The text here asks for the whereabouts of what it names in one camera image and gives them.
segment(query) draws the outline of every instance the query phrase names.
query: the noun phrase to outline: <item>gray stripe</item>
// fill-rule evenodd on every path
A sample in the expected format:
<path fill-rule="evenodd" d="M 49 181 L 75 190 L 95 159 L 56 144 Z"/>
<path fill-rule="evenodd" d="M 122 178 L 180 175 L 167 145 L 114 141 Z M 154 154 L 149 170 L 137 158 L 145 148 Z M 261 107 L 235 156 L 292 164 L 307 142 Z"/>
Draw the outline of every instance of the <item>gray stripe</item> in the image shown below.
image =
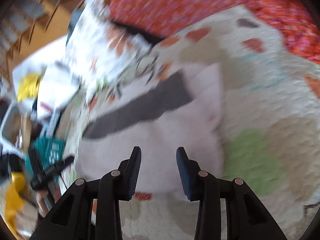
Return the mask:
<path fill-rule="evenodd" d="M 176 110 L 192 100 L 185 87 L 182 73 L 176 72 L 146 94 L 89 123 L 83 137 L 103 138 L 138 122 L 156 120 L 166 111 Z"/>

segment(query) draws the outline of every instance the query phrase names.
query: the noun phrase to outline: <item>orange patch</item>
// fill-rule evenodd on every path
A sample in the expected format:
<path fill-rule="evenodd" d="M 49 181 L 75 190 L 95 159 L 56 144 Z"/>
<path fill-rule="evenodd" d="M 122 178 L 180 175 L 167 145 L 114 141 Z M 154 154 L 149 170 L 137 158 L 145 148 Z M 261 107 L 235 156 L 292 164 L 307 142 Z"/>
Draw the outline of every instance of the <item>orange patch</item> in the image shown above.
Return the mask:
<path fill-rule="evenodd" d="M 97 199 L 93 200 L 93 205 L 92 205 L 92 212 L 97 214 Z"/>
<path fill-rule="evenodd" d="M 167 73 L 169 68 L 172 66 L 172 62 L 169 63 L 163 63 L 159 69 L 159 72 L 157 74 L 157 79 L 160 81 L 163 81 L 167 78 Z"/>
<path fill-rule="evenodd" d="M 146 201 L 146 200 L 152 199 L 152 194 L 148 194 L 148 193 L 136 192 L 133 196 L 140 201 Z"/>
<path fill-rule="evenodd" d="M 249 49 L 254 50 L 257 53 L 265 52 L 265 49 L 262 46 L 263 41 L 260 40 L 259 38 L 248 39 L 246 41 L 243 41 L 242 44 L 244 44 L 244 46 L 246 46 Z"/>
<path fill-rule="evenodd" d="M 113 95 L 110 95 L 109 96 L 109 98 L 108 98 L 108 103 L 109 104 L 111 104 L 113 101 L 115 101 L 116 100 L 116 97 L 115 97 L 115 95 L 113 94 Z"/>
<path fill-rule="evenodd" d="M 309 74 L 305 74 L 304 78 L 311 90 L 316 94 L 317 98 L 320 98 L 320 80 L 312 78 Z"/>
<path fill-rule="evenodd" d="M 94 109 L 97 101 L 98 101 L 98 97 L 94 96 L 94 98 L 92 98 L 90 105 L 89 105 L 89 113 Z"/>
<path fill-rule="evenodd" d="M 193 42 L 198 42 L 204 36 L 206 36 L 211 31 L 211 28 L 202 28 L 195 31 L 190 31 L 186 34 L 186 38 L 192 40 Z"/>
<path fill-rule="evenodd" d="M 161 48 L 170 47 L 171 45 L 176 44 L 179 40 L 180 40 L 179 37 L 170 36 L 165 40 L 161 41 L 159 46 Z"/>

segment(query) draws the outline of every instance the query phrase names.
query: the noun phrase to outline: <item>yellow cloth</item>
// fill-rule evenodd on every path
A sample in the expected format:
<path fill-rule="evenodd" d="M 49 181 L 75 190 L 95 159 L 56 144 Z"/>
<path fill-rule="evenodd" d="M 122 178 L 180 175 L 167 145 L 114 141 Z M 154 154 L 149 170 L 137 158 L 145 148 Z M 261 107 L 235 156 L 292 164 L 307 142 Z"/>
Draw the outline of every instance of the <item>yellow cloth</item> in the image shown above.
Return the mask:
<path fill-rule="evenodd" d="M 40 81 L 39 73 L 25 75 L 25 77 L 20 80 L 17 96 L 18 102 L 27 98 L 36 98 L 39 92 Z"/>
<path fill-rule="evenodd" d="M 18 238 L 14 222 L 16 213 L 21 210 L 24 205 L 24 200 L 20 198 L 19 193 L 24 189 L 26 181 L 22 172 L 12 172 L 11 176 L 12 183 L 6 193 L 4 218 L 12 234 Z"/>

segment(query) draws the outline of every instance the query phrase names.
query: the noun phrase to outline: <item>red patterned fabric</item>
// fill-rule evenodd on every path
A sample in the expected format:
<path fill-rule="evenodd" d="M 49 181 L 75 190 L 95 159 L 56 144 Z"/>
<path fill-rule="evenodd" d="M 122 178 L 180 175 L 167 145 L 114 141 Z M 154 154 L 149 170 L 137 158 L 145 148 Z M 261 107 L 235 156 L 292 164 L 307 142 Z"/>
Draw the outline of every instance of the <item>red patterned fabric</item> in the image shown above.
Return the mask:
<path fill-rule="evenodd" d="M 111 18 L 168 37 L 214 13 L 244 4 L 279 29 L 295 55 L 320 64 L 320 37 L 299 0 L 111 0 Z"/>

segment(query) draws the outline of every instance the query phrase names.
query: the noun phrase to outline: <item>green patch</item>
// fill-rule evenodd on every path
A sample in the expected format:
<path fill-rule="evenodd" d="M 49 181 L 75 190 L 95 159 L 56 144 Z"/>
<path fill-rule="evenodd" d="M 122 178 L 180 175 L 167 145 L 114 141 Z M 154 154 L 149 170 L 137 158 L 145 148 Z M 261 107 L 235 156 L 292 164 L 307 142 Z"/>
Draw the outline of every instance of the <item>green patch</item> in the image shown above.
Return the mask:
<path fill-rule="evenodd" d="M 281 164 L 269 154 L 266 136 L 257 129 L 244 129 L 227 144 L 223 179 L 242 178 L 257 195 L 272 193 L 279 185 Z"/>
<path fill-rule="evenodd" d="M 72 170 L 72 173 L 70 175 L 70 182 L 71 184 L 76 181 L 76 179 L 78 179 L 78 175 L 77 175 L 77 172 L 76 170 Z"/>

